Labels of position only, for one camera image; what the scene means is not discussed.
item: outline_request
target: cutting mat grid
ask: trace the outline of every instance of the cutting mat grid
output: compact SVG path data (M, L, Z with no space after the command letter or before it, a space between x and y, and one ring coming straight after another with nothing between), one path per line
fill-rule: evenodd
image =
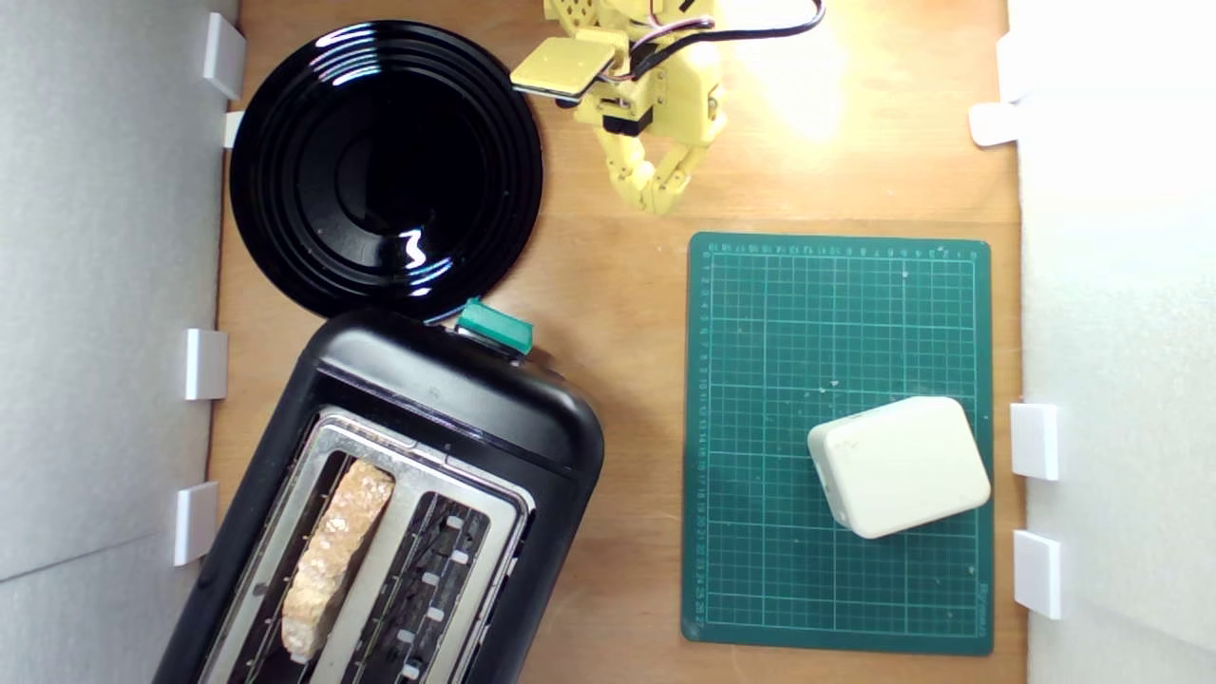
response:
M770 643L776 630L810 646L974 647L942 645L953 638L983 650L990 506L861 539L833 520L806 433L919 394L953 397L973 426L990 427L991 360L978 302L987 292L986 250L698 240L705 243L694 240L703 253L692 274L699 355L689 370L699 377L702 434L689 441L699 489L691 635Z

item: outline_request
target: wooden surface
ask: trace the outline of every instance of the wooden surface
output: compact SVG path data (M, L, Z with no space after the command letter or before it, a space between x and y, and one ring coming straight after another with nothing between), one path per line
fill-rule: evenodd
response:
M976 150L967 130L968 107L996 96L1004 2L828 1L826 23L807 37L724 49L730 124L672 217L618 202L591 133L552 103L536 103L544 213L523 259L486 299L536 324L537 343L595 405L607 460L525 683L1025 682L1026 618L1010 587L1012 529L1024 500L1008 470L1000 408L991 657L706 645L680 635L685 277L696 230L987 240L996 405L1020 393L1015 157ZM753 26L778 16L770 6L784 16L796 10L794 0L736 5L754 9L738 18ZM455 29L510 66L557 32L539 1L244 0L246 96L300 44L375 18ZM219 326L231 335L231 377L215 409L210 460L223 505L317 325L253 267L226 211Z

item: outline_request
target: black round tray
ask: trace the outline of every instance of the black round tray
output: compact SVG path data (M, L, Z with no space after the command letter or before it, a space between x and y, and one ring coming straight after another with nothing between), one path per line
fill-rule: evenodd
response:
M540 135L491 54L407 21L336 30L261 84L229 191L254 262L330 318L432 321L492 288L540 208Z

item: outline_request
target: white panel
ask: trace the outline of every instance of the white panel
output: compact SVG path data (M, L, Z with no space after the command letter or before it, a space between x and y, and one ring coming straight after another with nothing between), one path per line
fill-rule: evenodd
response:
M186 400L227 396L227 333L186 331Z
M1212 684L1216 654L1090 602L1053 622L1030 613L1032 684Z
M170 544L159 532L0 582L0 682L151 680L198 577L169 566Z
M1060 478L1059 409L1051 404L1009 407L1013 472L1036 480Z
M210 407L181 392L182 331L215 324L208 5L0 2L0 579L163 531L204 480Z
M1066 478L1026 487L1028 526L1068 549L1030 680L1211 682L1216 6L1013 0L1010 17L1053 65L1018 105L1024 388L1068 408Z
M203 78L229 100L241 97L244 82L244 37L219 12L212 12L207 22Z
M219 526L219 504L218 482L204 482L178 492L173 565L186 565L210 550Z
M1025 529L1013 533L1013 599L1051 619L1060 618L1060 543Z

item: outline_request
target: white plastic block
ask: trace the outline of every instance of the white plastic block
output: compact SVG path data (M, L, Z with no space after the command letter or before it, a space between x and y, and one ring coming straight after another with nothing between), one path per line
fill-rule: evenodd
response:
M972 105L968 118L972 140L980 147L1013 142L1020 135L1018 107L1008 102Z
M219 484L215 482L178 492L173 565L182 566L207 554L215 540L219 508Z
M1018 529L1013 533L1013 600L1060 618L1060 543Z
M244 78L244 37L219 12L207 23L207 54L203 78L229 100L238 100Z
M1049 404L1009 407L1013 472L1055 482L1060 478L1058 409Z
M227 396L227 333L186 331L186 399L223 399Z
M229 112L224 117L224 148L231 150L236 145L236 131L241 128L244 112Z
M963 407L913 397L807 436L837 522L874 539L967 511L992 494Z

